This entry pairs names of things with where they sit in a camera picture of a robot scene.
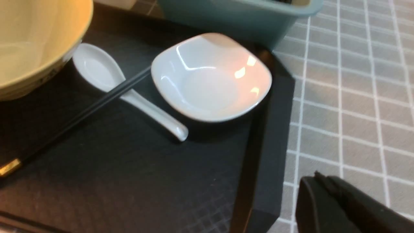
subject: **bowl rim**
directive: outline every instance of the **bowl rim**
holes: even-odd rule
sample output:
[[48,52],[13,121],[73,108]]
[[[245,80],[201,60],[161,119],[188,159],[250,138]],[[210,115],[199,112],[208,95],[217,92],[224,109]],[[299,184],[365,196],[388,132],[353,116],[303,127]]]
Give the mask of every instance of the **bowl rim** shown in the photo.
[[[255,59],[257,59],[257,61],[262,65],[262,67],[269,73],[269,85],[267,86],[266,90],[264,91],[264,94],[262,96],[262,98],[255,104],[249,106],[247,109],[244,109],[243,111],[237,112],[237,113],[233,113],[231,115],[228,116],[224,116],[224,117],[220,117],[220,118],[214,118],[214,117],[200,117],[200,116],[196,116],[193,114],[188,114],[187,112],[183,111],[175,102],[171,101],[170,98],[168,98],[168,95],[165,94],[165,92],[163,91],[163,89],[159,86],[159,81],[157,78],[155,78],[154,76],[154,69],[153,69],[153,64],[155,62],[157,62],[161,56],[163,56],[164,54],[166,54],[167,51],[172,50],[174,48],[176,48],[177,46],[187,43],[191,40],[196,40],[204,35],[215,35],[215,36],[221,36],[221,37],[226,37],[226,39],[230,39],[231,41],[233,41],[235,44],[237,44],[238,46],[240,46],[240,48],[242,48],[242,50],[244,50],[247,54],[249,54],[250,56],[253,56]],[[169,47],[168,49],[165,49],[164,51],[162,51],[160,54],[158,54],[154,60],[151,63],[151,77],[153,80],[153,83],[155,84],[156,89],[158,90],[158,93],[163,97],[163,99],[176,111],[178,111],[179,113],[181,113],[182,115],[196,120],[196,121],[200,121],[200,122],[205,122],[205,123],[219,123],[219,122],[226,122],[226,121],[230,121],[233,120],[235,118],[241,117],[243,115],[245,115],[246,113],[250,112],[251,110],[253,110],[257,105],[259,105],[267,96],[267,94],[270,92],[270,89],[272,87],[273,84],[273,75],[272,72],[269,70],[269,68],[252,52],[250,52],[248,49],[246,49],[243,45],[241,45],[240,43],[238,43],[237,41],[235,41],[234,39],[232,39],[231,37],[221,34],[221,33],[217,33],[217,32],[208,32],[208,33],[203,33],[203,34],[199,34],[193,37],[190,37],[180,43],[177,43],[171,47]]]
[[59,59],[62,59],[65,54],[69,53],[70,50],[76,46],[76,44],[79,42],[79,40],[85,35],[86,31],[88,30],[91,21],[92,21],[92,17],[94,14],[94,1],[93,0],[88,0],[89,2],[89,18],[86,22],[86,24],[84,25],[84,28],[82,30],[82,32],[78,35],[77,39],[75,41],[73,41],[71,44],[69,44],[70,46],[64,50],[64,52],[56,55],[54,58],[49,59],[48,62],[44,63],[43,65],[39,66],[38,68],[27,72],[23,75],[18,76],[17,78],[14,78],[12,80],[6,81],[4,83],[0,83],[0,90],[6,89],[7,87],[11,87],[17,83],[20,83],[22,81],[25,81],[31,77],[34,77],[35,75],[39,74],[40,72],[46,70],[47,68],[51,68],[53,66],[53,64],[55,64],[56,62],[59,61]]

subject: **spoon handle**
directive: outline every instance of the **spoon handle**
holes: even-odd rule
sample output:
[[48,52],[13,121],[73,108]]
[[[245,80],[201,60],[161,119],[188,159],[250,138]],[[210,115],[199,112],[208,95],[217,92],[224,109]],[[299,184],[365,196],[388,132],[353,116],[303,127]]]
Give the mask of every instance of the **spoon handle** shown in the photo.
[[187,139],[188,129],[185,125],[142,97],[136,91],[128,91],[121,96],[121,99],[137,107],[152,119],[156,120],[166,129],[168,129],[172,134],[174,134],[180,141],[185,141]]

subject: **black tray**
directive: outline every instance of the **black tray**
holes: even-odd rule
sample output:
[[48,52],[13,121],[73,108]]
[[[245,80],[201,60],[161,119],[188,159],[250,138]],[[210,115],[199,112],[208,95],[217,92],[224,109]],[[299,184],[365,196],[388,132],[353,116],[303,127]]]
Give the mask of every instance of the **black tray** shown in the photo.
[[[201,33],[95,4],[84,42],[105,49],[131,77]],[[264,47],[240,43],[273,75],[251,113],[195,122],[144,79],[135,89],[188,126],[186,142],[114,101],[1,182],[0,222],[33,232],[266,232],[280,212],[294,80]],[[41,88],[0,103],[0,164],[101,95],[70,61]]]

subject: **bowl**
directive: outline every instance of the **bowl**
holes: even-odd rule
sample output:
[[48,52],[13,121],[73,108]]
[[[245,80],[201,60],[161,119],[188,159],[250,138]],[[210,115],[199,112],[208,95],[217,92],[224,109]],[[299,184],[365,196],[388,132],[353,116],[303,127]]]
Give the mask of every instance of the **bowl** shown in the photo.
[[92,12],[92,0],[0,1],[0,101],[27,95],[62,69]]
[[272,75],[233,39],[207,33],[160,53],[151,74],[161,96],[194,120],[221,122],[253,109],[269,92]]

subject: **yellow bowl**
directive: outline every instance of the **yellow bowl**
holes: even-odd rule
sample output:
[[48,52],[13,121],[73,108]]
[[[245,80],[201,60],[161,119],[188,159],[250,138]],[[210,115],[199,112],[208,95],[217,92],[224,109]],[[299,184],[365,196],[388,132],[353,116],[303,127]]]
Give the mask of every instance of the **yellow bowl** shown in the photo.
[[29,94],[71,58],[93,0],[0,0],[0,101]]

